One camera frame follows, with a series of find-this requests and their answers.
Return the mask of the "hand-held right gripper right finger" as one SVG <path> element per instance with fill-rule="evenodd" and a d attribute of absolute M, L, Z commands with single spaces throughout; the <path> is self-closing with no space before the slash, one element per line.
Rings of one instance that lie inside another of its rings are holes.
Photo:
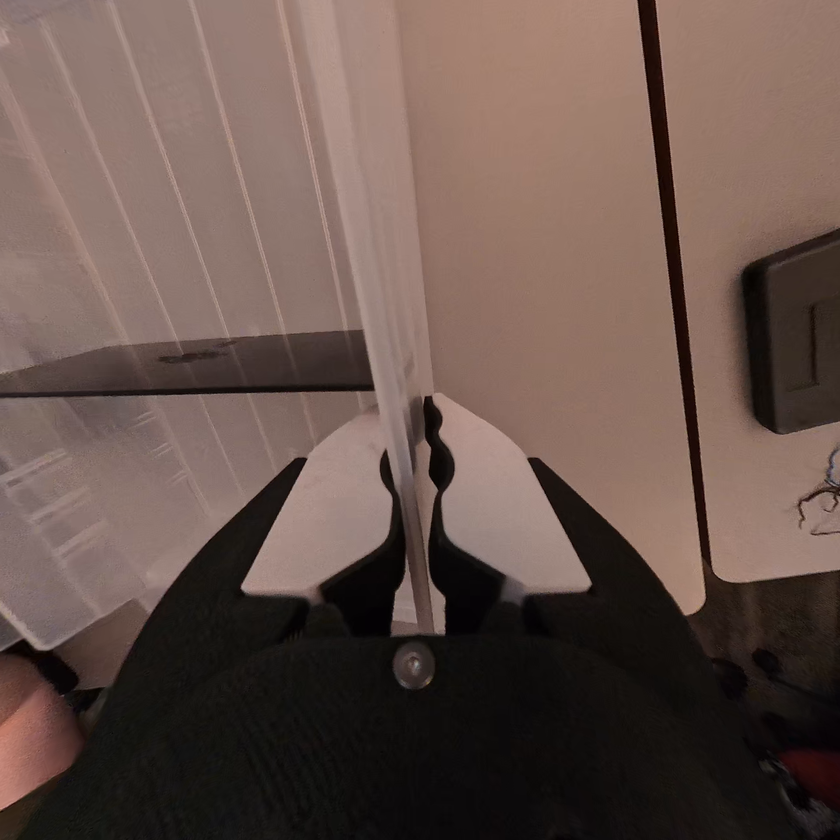
<path fill-rule="evenodd" d="M 432 583 L 447 634 L 475 634 L 500 602 L 592 588 L 578 553 L 522 449 L 442 393 L 424 400 Z"/>

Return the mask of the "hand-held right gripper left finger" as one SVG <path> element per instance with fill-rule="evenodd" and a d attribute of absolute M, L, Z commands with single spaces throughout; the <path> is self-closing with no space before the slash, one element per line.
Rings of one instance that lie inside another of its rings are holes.
<path fill-rule="evenodd" d="M 342 425 L 306 458 L 241 590 L 336 606 L 354 636 L 390 636 L 404 526 L 379 413 Z"/>

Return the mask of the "clear plastic bin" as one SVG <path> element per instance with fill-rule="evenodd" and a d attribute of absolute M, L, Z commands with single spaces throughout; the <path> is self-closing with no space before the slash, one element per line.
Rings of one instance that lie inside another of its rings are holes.
<path fill-rule="evenodd" d="M 2 2 L 2 374 L 363 329 L 432 388 L 397 2 Z M 2 648 L 150 605 L 349 394 L 2 399 Z"/>

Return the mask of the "person's left forearm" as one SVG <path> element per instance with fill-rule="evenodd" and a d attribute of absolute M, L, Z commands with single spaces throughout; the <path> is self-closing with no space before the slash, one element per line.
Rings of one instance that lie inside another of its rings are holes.
<path fill-rule="evenodd" d="M 1 809 L 63 774 L 85 746 L 76 716 L 27 660 L 1 655 Z"/>

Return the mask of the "black table outlet panel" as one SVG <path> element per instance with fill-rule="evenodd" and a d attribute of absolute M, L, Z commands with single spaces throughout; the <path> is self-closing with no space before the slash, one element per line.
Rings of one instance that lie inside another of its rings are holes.
<path fill-rule="evenodd" d="M 742 272 L 752 410 L 775 434 L 839 421 L 839 231 Z"/>

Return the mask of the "red floor item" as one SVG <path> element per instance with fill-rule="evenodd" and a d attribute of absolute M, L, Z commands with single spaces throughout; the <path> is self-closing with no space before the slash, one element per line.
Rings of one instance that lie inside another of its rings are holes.
<path fill-rule="evenodd" d="M 791 749 L 781 752 L 779 758 L 811 798 L 838 810 L 839 751 Z"/>

